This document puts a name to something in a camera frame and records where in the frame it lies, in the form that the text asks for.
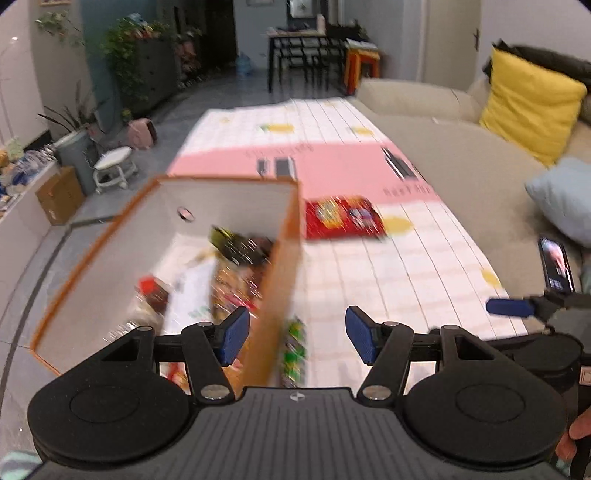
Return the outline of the person right hand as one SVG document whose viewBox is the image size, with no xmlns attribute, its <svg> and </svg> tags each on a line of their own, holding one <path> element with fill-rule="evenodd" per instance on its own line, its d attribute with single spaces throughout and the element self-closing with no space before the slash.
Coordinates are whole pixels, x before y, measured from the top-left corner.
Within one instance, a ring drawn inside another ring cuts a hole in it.
<svg viewBox="0 0 591 480">
<path fill-rule="evenodd" d="M 570 461 L 574 458 L 577 447 L 575 442 L 591 435 L 591 408 L 579 415 L 570 425 L 568 431 L 563 434 L 557 447 L 557 456 Z"/>
</svg>

